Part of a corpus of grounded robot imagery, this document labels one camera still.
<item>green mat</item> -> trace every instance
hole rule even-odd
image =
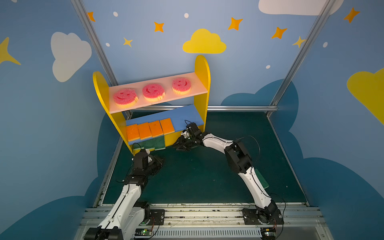
[[[145,113],[134,113],[138,117]],[[251,137],[242,139],[255,168],[269,184],[268,193],[275,193],[287,202],[306,202],[291,168],[264,113],[208,112],[206,131],[225,139],[251,135],[260,144],[261,154]],[[150,203],[219,203],[253,202],[244,181],[227,164],[225,155],[212,148],[199,146],[190,152],[172,147],[152,152],[165,158],[163,168],[150,177],[140,200]],[[132,165],[132,155],[123,144],[103,203],[113,204],[121,193]]]

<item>blue wall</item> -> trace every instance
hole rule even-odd
[[[309,203],[337,240],[361,239],[361,227],[375,232],[370,239],[384,233],[384,125],[347,88],[353,74],[384,68],[383,7],[345,0],[271,116]],[[360,13],[349,23],[352,8]]]
[[[93,52],[68,81],[53,75],[53,33],[89,42],[69,0],[1,1],[0,29],[21,64],[0,63],[0,239],[68,240],[119,137],[93,87],[103,68]]]
[[[212,105],[269,105],[278,85],[272,85],[265,98],[246,96],[244,100],[239,93],[255,94],[284,78],[299,51],[293,44],[299,36],[305,39],[316,19],[266,14],[254,0],[84,0],[84,4],[88,12],[93,12],[92,24],[119,84],[194,71],[198,54],[184,52],[183,44],[200,28],[217,33],[226,50],[204,54],[211,70]],[[231,18],[243,19],[238,31],[228,30]],[[164,32],[155,32],[154,22],[164,23]],[[281,39],[272,39],[277,27],[287,30]],[[123,45],[124,38],[132,40],[132,47]],[[171,103],[190,102],[182,99]]]

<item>pink shelf board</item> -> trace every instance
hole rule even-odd
[[[177,78],[177,77],[185,77],[188,78],[191,81],[192,88],[191,91],[188,94],[185,95],[179,95],[173,92],[172,90],[172,80]],[[150,102],[145,100],[142,89],[144,86],[147,84],[151,83],[158,83],[161,86],[164,87],[164,90],[166,92],[165,96],[161,101],[158,102]],[[137,103],[130,108],[120,108],[118,107],[115,102],[113,101],[113,94],[115,94],[117,91],[124,89],[124,88],[132,88],[136,91],[136,94],[139,98]],[[181,99],[181,98],[187,98],[203,93],[207,93],[207,89],[204,87],[204,85],[201,83],[200,79],[197,77],[197,75],[193,73],[185,73],[185,74],[180,74],[180,75],[175,75],[175,76],[170,76],[170,77],[165,77],[165,78],[157,78],[157,79],[152,79],[152,80],[147,80],[147,81],[142,81],[142,82],[137,82],[137,83],[128,83],[124,85],[118,85],[118,86],[113,86],[109,88],[109,112],[110,113],[118,113],[130,109],[135,109],[135,108],[140,108],[140,107],[145,107],[145,106],[150,106],[158,103],[164,103],[176,99]]]

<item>star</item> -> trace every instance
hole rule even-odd
[[[301,44],[305,42],[305,39],[301,39],[301,36],[299,36],[299,40],[297,40],[296,43],[292,44],[293,45],[297,45],[299,48],[301,47]]]
[[[231,22],[231,25],[229,26],[228,30],[236,29],[238,31],[239,30],[239,24],[241,21],[243,21],[243,20],[242,19],[236,20],[236,19],[232,18],[232,22]]]
[[[163,31],[163,25],[164,25],[164,23],[155,22],[155,31],[161,31],[163,33],[164,32]]]
[[[359,14],[359,13],[360,13],[360,12],[355,11],[355,9],[352,8],[351,12],[344,18],[344,20],[348,20],[349,23],[351,23],[352,20],[353,20],[353,18],[354,18],[357,14]]]
[[[93,22],[95,22],[95,19],[93,18],[93,12],[88,13],[89,19]]]
[[[285,28],[285,29],[276,28],[276,33],[271,38],[280,38],[281,39],[285,30],[287,30],[287,28]]]
[[[125,40],[125,43],[123,44],[123,45],[129,45],[131,48],[132,48],[132,46],[131,46],[131,42],[132,42],[132,40],[126,40],[125,38],[124,38],[124,40]]]
[[[11,55],[8,53],[8,43],[9,38],[6,38],[1,44],[0,44],[0,63],[4,61],[10,61],[13,63],[16,63],[18,65],[21,65],[16,59],[14,59]]]

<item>yellow cloud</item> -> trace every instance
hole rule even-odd
[[[183,44],[183,50],[187,53],[222,53],[226,48],[219,35],[203,28],[195,31],[191,40]]]
[[[384,68],[376,73],[358,72],[347,82],[348,90],[384,124]]]

